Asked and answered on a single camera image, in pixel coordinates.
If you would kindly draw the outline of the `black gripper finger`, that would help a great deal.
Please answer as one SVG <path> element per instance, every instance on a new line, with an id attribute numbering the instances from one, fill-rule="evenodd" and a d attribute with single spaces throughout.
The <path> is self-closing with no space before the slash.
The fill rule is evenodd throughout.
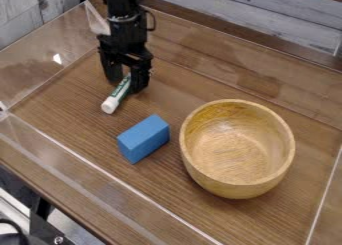
<path id="1" fill-rule="evenodd" d="M 103 50 L 101 50 L 99 53 L 106 78 L 110 83 L 115 83 L 123 79 L 122 64 L 117 61 L 115 55 L 109 54 Z"/>
<path id="2" fill-rule="evenodd" d="M 131 85 L 130 92 L 139 93 L 150 82 L 151 61 L 139 61 L 130 67 Z"/>

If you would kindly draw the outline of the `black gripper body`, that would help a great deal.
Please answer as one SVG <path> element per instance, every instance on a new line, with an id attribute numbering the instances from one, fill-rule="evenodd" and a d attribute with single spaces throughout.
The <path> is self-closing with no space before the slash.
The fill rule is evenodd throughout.
<path id="1" fill-rule="evenodd" d="M 155 28 L 147 26 L 147 13 L 110 15 L 107 21 L 110 34 L 98 36 L 102 61 L 106 64 L 150 63 L 154 56 L 146 47 L 147 33 Z"/>

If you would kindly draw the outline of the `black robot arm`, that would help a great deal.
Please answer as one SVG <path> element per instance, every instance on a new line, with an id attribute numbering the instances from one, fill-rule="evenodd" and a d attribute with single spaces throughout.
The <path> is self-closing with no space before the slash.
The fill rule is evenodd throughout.
<path id="1" fill-rule="evenodd" d="M 123 78 L 123 67 L 130 68 L 130 92 L 139 93 L 150 83 L 154 55 L 146 47 L 150 12 L 141 0 L 103 0 L 107 5 L 110 34 L 99 34 L 99 55 L 107 80 L 114 83 Z"/>

